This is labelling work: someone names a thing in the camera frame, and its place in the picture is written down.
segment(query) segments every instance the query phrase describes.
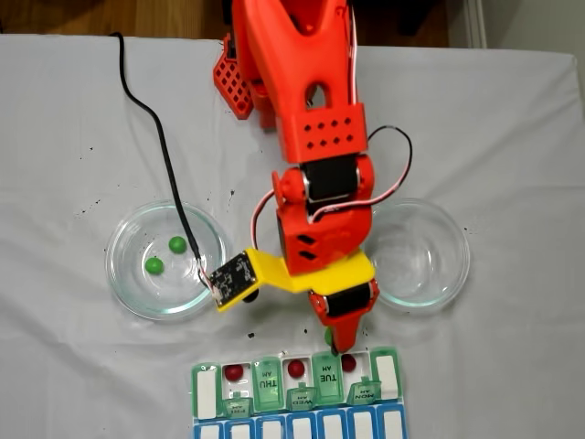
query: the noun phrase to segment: white wall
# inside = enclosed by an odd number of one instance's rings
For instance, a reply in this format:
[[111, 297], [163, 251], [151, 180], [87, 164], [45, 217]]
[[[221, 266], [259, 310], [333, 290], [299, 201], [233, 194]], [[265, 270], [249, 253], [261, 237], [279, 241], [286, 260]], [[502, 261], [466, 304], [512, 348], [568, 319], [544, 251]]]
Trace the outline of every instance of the white wall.
[[571, 53], [585, 84], [585, 0], [481, 0], [489, 48]]

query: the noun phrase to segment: red wire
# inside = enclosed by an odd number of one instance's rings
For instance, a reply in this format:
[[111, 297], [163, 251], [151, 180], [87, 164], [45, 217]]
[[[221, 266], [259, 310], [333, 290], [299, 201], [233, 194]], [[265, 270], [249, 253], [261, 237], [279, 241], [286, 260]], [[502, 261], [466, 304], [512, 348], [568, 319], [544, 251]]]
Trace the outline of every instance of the red wire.
[[[379, 126], [378, 128], [376, 128], [376, 130], [374, 130], [374, 132], [372, 134], [370, 134], [367, 137], [367, 140], [370, 141], [377, 133], [379, 133], [382, 130], [386, 130], [386, 129], [398, 131], [406, 138], [406, 140], [409, 143], [409, 159], [408, 159], [406, 165], [404, 166], [404, 170], [402, 171], [402, 174], [400, 175], [400, 177], [396, 181], [396, 183], [394, 183], [391, 187], [389, 187], [386, 192], [378, 195], [375, 198], [347, 201], [345, 203], [337, 203], [337, 204], [332, 204], [329, 206], [324, 206], [324, 207], [318, 209], [313, 214], [313, 216], [309, 219], [309, 222], [315, 222], [319, 217], [321, 217], [325, 213], [333, 212], [336, 210], [354, 208], [354, 207], [359, 207], [359, 206], [373, 206], [375, 204], [378, 204], [381, 201], [384, 201], [386, 198], [390, 197], [392, 194], [394, 194], [400, 188], [400, 186], [402, 186], [402, 183], [404, 183], [404, 180], [406, 180], [406, 177], [408, 176], [409, 171], [410, 171], [410, 167], [412, 166], [412, 141], [410, 140], [410, 137], [408, 134], [406, 134], [404, 131], [402, 131], [400, 128], [398, 128], [397, 126], [394, 126], [394, 125]], [[268, 200], [271, 199], [273, 195], [274, 195], [274, 190], [271, 189], [270, 191], [268, 191], [266, 193], [266, 195], [264, 195], [264, 197], [261, 198], [260, 202], [258, 203], [256, 208], [254, 209], [254, 212], [252, 213], [252, 218], [250, 220], [250, 236], [252, 238], [252, 246], [256, 250], [258, 250], [258, 243], [256, 241], [256, 224], [258, 222], [258, 217], [261, 214], [262, 210], [264, 209], [264, 206], [266, 206], [266, 203], [268, 202]]]

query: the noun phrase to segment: black circuit board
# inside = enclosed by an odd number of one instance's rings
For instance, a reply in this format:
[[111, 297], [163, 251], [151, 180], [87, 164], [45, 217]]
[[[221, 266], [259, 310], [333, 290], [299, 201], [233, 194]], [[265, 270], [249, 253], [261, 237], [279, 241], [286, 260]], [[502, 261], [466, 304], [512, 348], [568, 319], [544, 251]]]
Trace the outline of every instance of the black circuit board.
[[256, 273], [250, 258], [242, 252], [213, 272], [209, 280], [221, 296], [216, 299], [218, 306], [223, 306], [253, 286]]

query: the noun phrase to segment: yellow bracket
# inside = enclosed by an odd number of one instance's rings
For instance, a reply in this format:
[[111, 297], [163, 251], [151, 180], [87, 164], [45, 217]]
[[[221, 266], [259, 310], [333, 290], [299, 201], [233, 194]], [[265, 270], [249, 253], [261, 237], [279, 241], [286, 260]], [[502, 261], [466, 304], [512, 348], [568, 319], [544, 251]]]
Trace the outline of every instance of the yellow bracket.
[[225, 311], [264, 285], [275, 286], [294, 294], [313, 290], [319, 295], [330, 295], [365, 284], [375, 274], [372, 262], [361, 250], [356, 250], [322, 270], [295, 276], [289, 274], [282, 257], [254, 249], [246, 249], [245, 253], [254, 270], [255, 282], [224, 305], [218, 305], [219, 312]]

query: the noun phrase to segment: black cable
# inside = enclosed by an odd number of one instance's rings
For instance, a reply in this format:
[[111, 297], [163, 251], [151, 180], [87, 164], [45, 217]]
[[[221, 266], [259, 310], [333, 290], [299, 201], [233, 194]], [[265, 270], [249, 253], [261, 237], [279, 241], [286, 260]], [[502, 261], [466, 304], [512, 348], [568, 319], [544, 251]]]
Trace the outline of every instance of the black cable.
[[394, 130], [394, 131], [398, 131], [399, 133], [401, 133], [405, 138], [406, 141], [409, 143], [409, 162], [406, 164], [406, 170], [404, 171], [404, 176], [402, 176], [402, 179], [399, 181], [399, 184], [397, 185], [396, 189], [394, 190], [393, 193], [395, 193], [397, 190], [400, 189], [400, 187], [402, 186], [402, 183], [404, 183], [404, 181], [406, 180], [406, 178], [409, 176], [409, 172], [410, 172], [410, 167], [412, 166], [412, 140], [410, 139], [410, 136], [408, 134], [406, 134], [405, 131], [401, 130], [400, 128], [398, 128], [397, 126], [394, 125], [380, 125], [378, 128], [376, 128], [368, 137], [367, 137], [367, 141], [369, 142], [370, 140], [372, 140], [372, 138], [379, 133], [382, 130]]
[[128, 84], [126, 83], [126, 75], [124, 73], [124, 37], [120, 32], [114, 32], [110, 34], [110, 37], [117, 37], [120, 40], [120, 80], [122, 81], [122, 86], [126, 95], [130, 98], [132, 102], [138, 105], [140, 108], [148, 112], [154, 119], [154, 124], [156, 125], [156, 131], [158, 132], [158, 138], [161, 142], [161, 149], [163, 150], [163, 157], [165, 158], [165, 166], [166, 172], [168, 174], [168, 181], [171, 184], [171, 191], [173, 192], [173, 200], [175, 201], [176, 212], [179, 214], [179, 218], [181, 219], [181, 224], [183, 225], [183, 229], [185, 229], [186, 240], [189, 242], [189, 246], [195, 254], [195, 259], [200, 262], [201, 261], [201, 254], [199, 253], [199, 246], [197, 245], [197, 241], [195, 236], [193, 236], [193, 231], [191, 231], [191, 227], [189, 226], [189, 222], [186, 219], [185, 211], [183, 210], [183, 204], [181, 203], [181, 198], [179, 197], [179, 189], [176, 186], [175, 180], [175, 173], [173, 172], [173, 165], [171, 164], [171, 157], [168, 154], [168, 149], [166, 148], [166, 140], [165, 140], [165, 132], [163, 131], [163, 125], [161, 124], [161, 120], [158, 118], [158, 115], [154, 112], [152, 108], [150, 108], [145, 103], [139, 101], [130, 91], [128, 88]]

